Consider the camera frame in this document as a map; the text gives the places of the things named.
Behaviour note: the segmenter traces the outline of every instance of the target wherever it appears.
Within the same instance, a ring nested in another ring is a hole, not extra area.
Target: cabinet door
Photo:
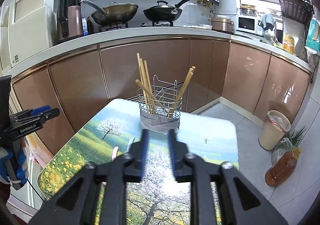
[[[268,54],[231,43],[222,96],[253,113],[266,79],[269,61]]]
[[[140,79],[137,53],[148,63],[150,80],[183,82],[189,69],[190,41],[165,40],[124,45],[101,50],[101,60],[110,99],[137,95]]]
[[[222,95],[226,78],[230,42],[215,41],[213,48],[212,70],[206,104]]]
[[[75,131],[109,103],[98,51],[54,64],[50,71]]]
[[[276,110],[292,122],[306,94],[309,78],[302,70],[272,56],[266,82],[253,114],[265,121],[267,112]]]
[[[192,112],[206,104],[212,71],[214,41],[191,40],[190,65],[195,66],[193,77],[189,83],[187,112]]]
[[[13,89],[24,110],[47,104],[52,108],[60,110],[58,117],[48,120],[43,125],[43,129],[37,131],[42,142],[55,155],[75,132],[61,110],[49,78],[48,70],[41,70],[21,80],[13,86]]]

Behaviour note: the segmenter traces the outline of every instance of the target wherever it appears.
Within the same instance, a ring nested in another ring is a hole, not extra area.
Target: table
[[[131,143],[140,140],[141,131],[138,103],[123,99],[111,101],[39,174],[38,185],[42,193],[50,199],[89,161],[110,162],[116,146],[119,147],[118,154],[128,151]],[[177,139],[186,143],[190,152],[208,162],[230,161],[238,166],[236,128],[228,120],[181,112]],[[127,184],[128,225],[189,225],[190,184],[175,182],[168,153],[167,135],[149,131],[145,178],[139,184]],[[214,183],[212,190],[217,203]]]

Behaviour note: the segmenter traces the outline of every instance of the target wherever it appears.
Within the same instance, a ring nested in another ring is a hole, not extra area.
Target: black wok
[[[181,7],[181,5],[188,1],[191,0],[182,0],[174,6],[168,5],[166,1],[157,1],[158,5],[144,10],[143,13],[148,20],[153,22],[175,21],[180,17],[182,13],[182,9],[180,9],[179,7]]]

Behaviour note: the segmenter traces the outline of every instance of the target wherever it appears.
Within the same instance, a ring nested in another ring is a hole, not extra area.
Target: yellow bottle
[[[283,49],[288,53],[293,54],[294,38],[292,36],[289,36],[288,33],[284,33]]]

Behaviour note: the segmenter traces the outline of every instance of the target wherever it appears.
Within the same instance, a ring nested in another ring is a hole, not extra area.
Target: dish rack
[[[157,101],[145,97],[142,88],[137,91],[141,124],[151,130],[153,130],[152,126],[164,127],[165,125],[173,125],[175,128],[179,128],[182,99],[175,102],[179,92],[177,90],[177,80],[168,83],[159,80],[158,76],[154,75],[151,89]]]

